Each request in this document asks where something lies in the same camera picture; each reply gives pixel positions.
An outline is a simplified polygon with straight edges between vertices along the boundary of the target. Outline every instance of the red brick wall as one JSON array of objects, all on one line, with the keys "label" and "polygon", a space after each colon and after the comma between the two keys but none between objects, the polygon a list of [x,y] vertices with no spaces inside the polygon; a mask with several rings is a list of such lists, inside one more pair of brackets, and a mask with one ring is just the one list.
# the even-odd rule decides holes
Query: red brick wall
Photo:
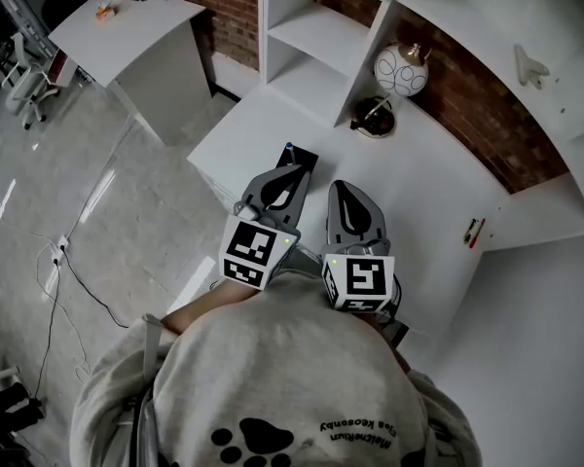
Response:
[{"label": "red brick wall", "polygon": [[[195,27],[209,47],[258,69],[257,0],[190,0],[204,5]],[[367,26],[378,0],[317,0]],[[567,172],[541,127],[497,77],[458,42],[405,11],[393,30],[404,43],[433,49],[429,81],[411,97],[460,140],[511,193]]]}]

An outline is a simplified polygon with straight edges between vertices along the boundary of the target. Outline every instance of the white chair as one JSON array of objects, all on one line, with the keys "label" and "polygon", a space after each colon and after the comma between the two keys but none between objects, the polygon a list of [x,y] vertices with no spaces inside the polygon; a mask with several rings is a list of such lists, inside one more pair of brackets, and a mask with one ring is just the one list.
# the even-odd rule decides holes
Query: white chair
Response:
[{"label": "white chair", "polygon": [[14,115],[17,115],[23,108],[24,114],[21,125],[24,129],[29,129],[32,125],[33,115],[40,123],[46,120],[46,115],[43,114],[40,104],[50,95],[58,96],[60,90],[51,83],[45,67],[26,56],[23,47],[23,35],[16,33],[13,36],[13,42],[18,62],[2,81],[2,88],[6,86],[11,76],[18,71],[18,68],[25,68],[18,82],[7,96],[6,105],[7,109]]}]

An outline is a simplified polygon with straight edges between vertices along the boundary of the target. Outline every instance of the gray hoodie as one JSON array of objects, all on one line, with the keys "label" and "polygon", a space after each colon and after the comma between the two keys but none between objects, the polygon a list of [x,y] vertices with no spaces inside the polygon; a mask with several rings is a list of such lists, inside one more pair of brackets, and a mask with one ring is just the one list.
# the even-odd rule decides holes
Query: gray hoodie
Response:
[{"label": "gray hoodie", "polygon": [[[164,331],[153,392],[162,464],[481,464],[460,409],[427,377],[405,375],[383,338],[323,292],[287,272],[179,338]],[[134,323],[93,369],[73,416],[73,467],[102,465],[127,433],[122,403],[144,385],[144,332]]]}]

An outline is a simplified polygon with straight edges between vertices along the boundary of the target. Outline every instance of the marble floor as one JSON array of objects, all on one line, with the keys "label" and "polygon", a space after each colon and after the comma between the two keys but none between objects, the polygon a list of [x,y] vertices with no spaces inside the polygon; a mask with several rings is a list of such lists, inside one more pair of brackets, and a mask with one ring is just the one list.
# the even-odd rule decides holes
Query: marble floor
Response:
[{"label": "marble floor", "polygon": [[[0,366],[18,365],[31,392],[53,305],[43,289],[55,289],[49,244],[62,235],[74,270],[126,325],[218,277],[226,213],[186,157],[234,105],[215,95],[185,126],[186,146],[167,148],[92,85],[51,99],[48,121],[29,131],[0,102]],[[101,194],[100,181],[110,182]],[[39,390],[47,417],[22,433],[37,466],[69,465],[71,411],[86,377],[79,340],[93,365],[123,331],[65,268],[58,301]]]}]

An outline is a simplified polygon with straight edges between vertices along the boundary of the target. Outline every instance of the white desk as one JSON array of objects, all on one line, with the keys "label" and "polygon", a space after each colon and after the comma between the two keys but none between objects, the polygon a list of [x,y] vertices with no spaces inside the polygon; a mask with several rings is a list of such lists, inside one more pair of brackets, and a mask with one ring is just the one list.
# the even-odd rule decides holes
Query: white desk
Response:
[{"label": "white desk", "polygon": [[[251,91],[189,156],[229,205],[272,169],[286,142],[318,154],[298,228],[319,253],[331,182],[356,185],[383,210],[390,254],[403,287],[398,319],[437,337],[452,320],[478,266],[506,191],[449,132],[402,101],[395,135],[372,140],[346,125],[325,128],[269,86]],[[472,218],[487,218],[474,249],[463,244]]]},{"label": "white desk", "polygon": [[210,98],[190,23],[204,7],[184,0],[124,0],[116,16],[98,22],[102,1],[83,4],[50,39],[164,143],[181,144],[181,127]]}]

